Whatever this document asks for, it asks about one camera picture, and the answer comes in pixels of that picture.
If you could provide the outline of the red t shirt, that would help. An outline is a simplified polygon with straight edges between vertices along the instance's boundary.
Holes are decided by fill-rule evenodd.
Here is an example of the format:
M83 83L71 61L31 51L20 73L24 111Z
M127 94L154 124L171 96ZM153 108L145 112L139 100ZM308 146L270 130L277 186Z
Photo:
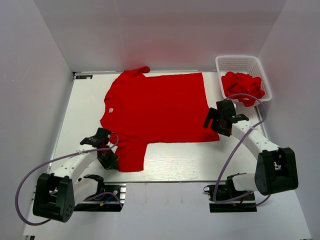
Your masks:
M114 136L118 170L139 172L149 144L203 143L220 139L204 128L209 112L198 73L148 76L149 67L126 70L104 97L103 128Z

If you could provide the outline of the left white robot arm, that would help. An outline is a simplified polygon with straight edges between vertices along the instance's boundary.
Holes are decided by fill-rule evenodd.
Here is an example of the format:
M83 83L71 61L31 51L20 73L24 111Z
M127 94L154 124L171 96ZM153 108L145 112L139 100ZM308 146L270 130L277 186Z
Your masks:
M75 207L85 200L99 200L105 196L104 178L97 174L84 174L93 162L105 170L118 170L119 157L113 152L116 137L106 128L98 128L95 135L85 137L78 151L67 157L62 166L52 173L41 174L36 183L32 213L37 217L67 222Z

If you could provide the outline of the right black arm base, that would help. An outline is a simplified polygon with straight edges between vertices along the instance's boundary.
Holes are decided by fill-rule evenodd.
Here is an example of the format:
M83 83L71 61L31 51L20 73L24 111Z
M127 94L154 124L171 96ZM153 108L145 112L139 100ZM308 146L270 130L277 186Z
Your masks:
M222 182L217 187L216 201L214 190L216 184L209 184L203 188L208 195L210 213L254 213L257 212L254 193L236 191L230 183Z

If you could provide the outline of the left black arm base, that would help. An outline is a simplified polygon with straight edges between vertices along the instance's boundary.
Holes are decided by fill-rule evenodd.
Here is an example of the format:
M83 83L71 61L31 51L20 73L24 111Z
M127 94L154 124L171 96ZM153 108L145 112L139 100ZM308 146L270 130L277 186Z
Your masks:
M97 212L97 213L119 213L124 206L126 198L126 184L125 183L105 183L99 194L100 195L89 201L79 203L75 212Z

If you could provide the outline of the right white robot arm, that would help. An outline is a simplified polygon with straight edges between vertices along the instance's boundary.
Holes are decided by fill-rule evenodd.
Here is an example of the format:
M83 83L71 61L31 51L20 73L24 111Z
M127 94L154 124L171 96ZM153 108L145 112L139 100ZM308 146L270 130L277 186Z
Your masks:
M256 159L254 173L230 175L222 189L216 184L209 191L213 202L224 204L242 199L253 192L269 196L298 188L294 151L268 140L247 116L236 113L230 99L218 101L216 108L210 108L203 126L220 135L238 139L236 147L245 146Z

